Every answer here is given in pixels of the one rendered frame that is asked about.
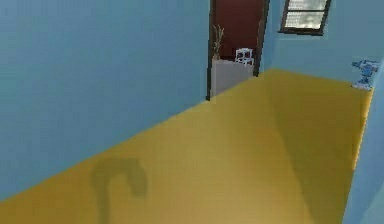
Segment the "dry tan house plant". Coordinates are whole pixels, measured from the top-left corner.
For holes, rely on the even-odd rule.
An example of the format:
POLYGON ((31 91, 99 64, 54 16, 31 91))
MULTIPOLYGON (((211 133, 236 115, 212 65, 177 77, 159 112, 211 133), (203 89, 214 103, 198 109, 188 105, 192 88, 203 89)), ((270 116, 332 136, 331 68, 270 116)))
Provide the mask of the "dry tan house plant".
POLYGON ((219 60, 220 59, 220 48, 222 46, 222 38, 224 36, 224 29, 219 25, 214 25, 214 31, 215 31, 215 40, 213 43, 213 59, 219 60))

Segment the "white chair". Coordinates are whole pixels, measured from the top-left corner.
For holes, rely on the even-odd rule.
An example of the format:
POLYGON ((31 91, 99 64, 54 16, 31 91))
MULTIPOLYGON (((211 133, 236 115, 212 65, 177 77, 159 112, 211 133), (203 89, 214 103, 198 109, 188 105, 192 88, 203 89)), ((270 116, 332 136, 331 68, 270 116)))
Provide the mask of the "white chair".
POLYGON ((253 50, 251 48, 239 48, 236 50, 235 62, 244 65, 253 65, 253 50))

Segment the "dark framed window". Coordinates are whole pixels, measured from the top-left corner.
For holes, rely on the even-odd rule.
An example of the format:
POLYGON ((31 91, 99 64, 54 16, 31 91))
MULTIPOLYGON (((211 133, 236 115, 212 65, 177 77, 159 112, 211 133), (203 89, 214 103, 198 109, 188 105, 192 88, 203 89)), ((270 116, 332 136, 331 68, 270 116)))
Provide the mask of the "dark framed window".
POLYGON ((332 0, 285 0, 280 33, 322 36, 332 0))

